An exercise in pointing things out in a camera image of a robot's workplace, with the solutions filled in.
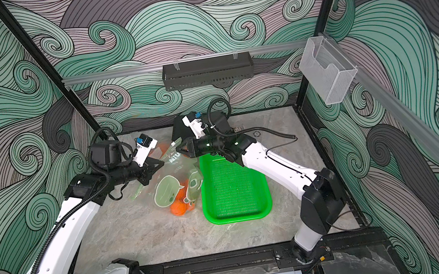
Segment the green printed zip-top bag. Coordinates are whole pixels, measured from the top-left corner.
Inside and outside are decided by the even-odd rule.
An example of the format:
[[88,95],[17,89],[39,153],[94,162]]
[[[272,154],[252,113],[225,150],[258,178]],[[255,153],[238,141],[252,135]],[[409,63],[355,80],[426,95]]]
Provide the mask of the green printed zip-top bag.
[[200,172],[198,159],[179,154],[176,147],[181,139],[172,142],[163,154],[154,152],[153,158],[164,161],[148,186],[139,185],[132,199],[145,204],[149,208],[160,208],[170,212],[170,206],[176,200],[190,204],[190,212],[194,210],[202,197],[201,187],[203,175]]

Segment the green plastic basket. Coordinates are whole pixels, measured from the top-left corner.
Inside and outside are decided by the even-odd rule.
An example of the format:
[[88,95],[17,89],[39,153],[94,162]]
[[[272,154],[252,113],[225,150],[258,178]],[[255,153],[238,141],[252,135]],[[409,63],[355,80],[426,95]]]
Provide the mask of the green plastic basket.
[[200,157],[199,165],[207,221],[225,225],[261,219],[271,212],[272,196],[263,173],[208,154]]

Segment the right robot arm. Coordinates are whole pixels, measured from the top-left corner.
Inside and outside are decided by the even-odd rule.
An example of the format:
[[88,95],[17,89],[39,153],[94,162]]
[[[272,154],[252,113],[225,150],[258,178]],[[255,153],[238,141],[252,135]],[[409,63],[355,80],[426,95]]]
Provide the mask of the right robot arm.
[[215,111],[217,105],[229,107],[229,101],[215,98],[205,112],[178,115],[173,121],[172,140],[180,141],[176,150],[189,158],[217,155],[231,163],[263,173],[301,201],[302,224],[292,238],[292,252],[301,262],[314,258],[317,244],[334,227],[346,205],[340,179],[328,168],[315,170],[277,155],[252,136],[266,132],[296,141],[295,135],[265,127],[234,130],[229,125],[229,110]]

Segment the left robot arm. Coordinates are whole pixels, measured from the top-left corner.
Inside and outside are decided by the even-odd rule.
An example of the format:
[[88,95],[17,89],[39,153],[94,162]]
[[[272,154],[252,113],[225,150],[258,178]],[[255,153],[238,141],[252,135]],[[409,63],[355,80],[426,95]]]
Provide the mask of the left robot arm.
[[[138,181],[147,186],[164,162],[150,157],[157,140],[141,134],[132,147],[117,136],[92,139],[89,147],[89,173],[70,182],[56,222],[39,250],[29,274],[69,274],[88,226],[105,198],[118,185]],[[118,258],[95,274],[143,274],[135,260]]]

